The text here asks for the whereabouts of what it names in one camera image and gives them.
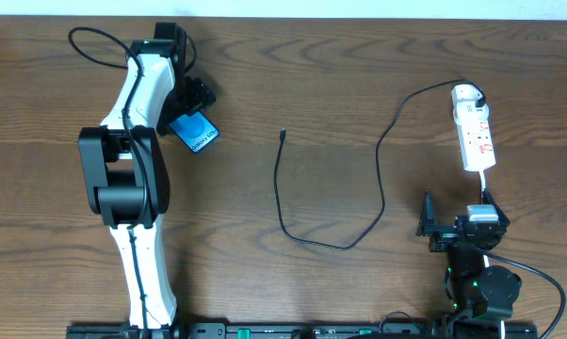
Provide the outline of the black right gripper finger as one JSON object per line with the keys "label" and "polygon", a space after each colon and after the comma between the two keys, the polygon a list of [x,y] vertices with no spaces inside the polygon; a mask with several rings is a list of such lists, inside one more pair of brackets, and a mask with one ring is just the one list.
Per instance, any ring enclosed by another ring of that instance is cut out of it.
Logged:
{"label": "black right gripper finger", "polygon": [[498,206],[498,204],[495,202],[492,193],[490,192],[490,190],[488,188],[485,188],[482,193],[481,193],[481,202],[483,204],[490,204],[498,217],[498,222],[501,225],[510,225],[510,220],[509,218],[506,216],[506,214],[502,211],[502,209]]}
{"label": "black right gripper finger", "polygon": [[417,236],[430,236],[435,228],[433,201],[428,190],[425,191],[422,211],[416,230]]}

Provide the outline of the blue Galaxy smartphone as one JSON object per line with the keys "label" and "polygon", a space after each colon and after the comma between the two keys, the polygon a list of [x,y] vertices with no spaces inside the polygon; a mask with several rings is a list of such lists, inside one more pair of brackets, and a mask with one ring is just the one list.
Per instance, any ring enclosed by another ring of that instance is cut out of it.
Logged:
{"label": "blue Galaxy smartphone", "polygon": [[193,153],[200,153],[219,137],[219,129],[201,111],[182,115],[170,123],[170,129]]}

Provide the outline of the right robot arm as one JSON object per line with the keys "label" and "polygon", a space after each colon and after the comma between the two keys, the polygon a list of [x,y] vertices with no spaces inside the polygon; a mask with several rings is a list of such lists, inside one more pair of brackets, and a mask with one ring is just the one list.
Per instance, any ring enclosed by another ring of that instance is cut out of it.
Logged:
{"label": "right robot arm", "polygon": [[445,338],[501,338],[502,322],[512,317],[521,278],[503,266],[490,266],[486,250],[498,245],[510,220],[487,190],[480,203],[466,207],[452,225],[437,222],[433,200],[427,191],[416,234],[429,239],[429,251],[447,257],[445,293],[454,312],[441,320],[439,335]]}

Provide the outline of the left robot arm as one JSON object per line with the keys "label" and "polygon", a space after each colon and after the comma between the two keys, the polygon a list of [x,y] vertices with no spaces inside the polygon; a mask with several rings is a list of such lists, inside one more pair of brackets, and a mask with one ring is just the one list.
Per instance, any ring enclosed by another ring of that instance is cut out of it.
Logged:
{"label": "left robot arm", "polygon": [[167,273],[163,220],[170,178],[158,142],[177,136],[199,153],[220,135],[204,111],[213,91],[189,75],[193,39],[176,23],[158,23],[148,40],[124,46],[127,71],[119,97],[78,148],[91,211],[117,244],[130,298],[127,323],[70,326],[75,338],[179,338],[178,303]]}

